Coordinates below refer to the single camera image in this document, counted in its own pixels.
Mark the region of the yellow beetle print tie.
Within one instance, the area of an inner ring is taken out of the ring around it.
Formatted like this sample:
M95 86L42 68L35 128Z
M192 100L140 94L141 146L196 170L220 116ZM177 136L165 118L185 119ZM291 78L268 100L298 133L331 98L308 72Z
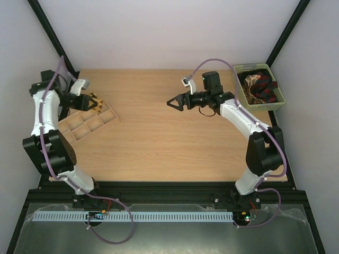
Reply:
M103 100L95 93L90 93L89 109L101 113L103 109Z

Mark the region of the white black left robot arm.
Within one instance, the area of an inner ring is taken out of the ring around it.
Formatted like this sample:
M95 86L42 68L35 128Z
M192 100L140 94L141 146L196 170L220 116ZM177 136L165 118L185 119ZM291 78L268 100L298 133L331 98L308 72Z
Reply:
M59 130L59 107L89 111L98 106L90 95L82 94L90 82L74 81L70 91L62 90L58 73L47 70L42 80L32 84L29 93L35 104L34 126L30 137L22 145L37 171L55 180L64 181L76 195L86 195L97 190L96 181L77 166L75 150Z

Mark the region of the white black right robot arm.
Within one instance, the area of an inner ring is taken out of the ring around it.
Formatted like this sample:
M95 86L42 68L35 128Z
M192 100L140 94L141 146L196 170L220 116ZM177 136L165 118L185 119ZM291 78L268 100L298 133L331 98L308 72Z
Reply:
M199 92L194 81L183 78L183 85L190 90L171 98L166 104L178 111L207 106L232 123L247 139L247 168L235 182L237 191L231 194L231 202L237 207L243 207L249 202L249 194L256 191L271 172L286 165L283 133L279 127L262 123L244 109L233 93L224 92L216 71L203 73L202 81L204 90Z

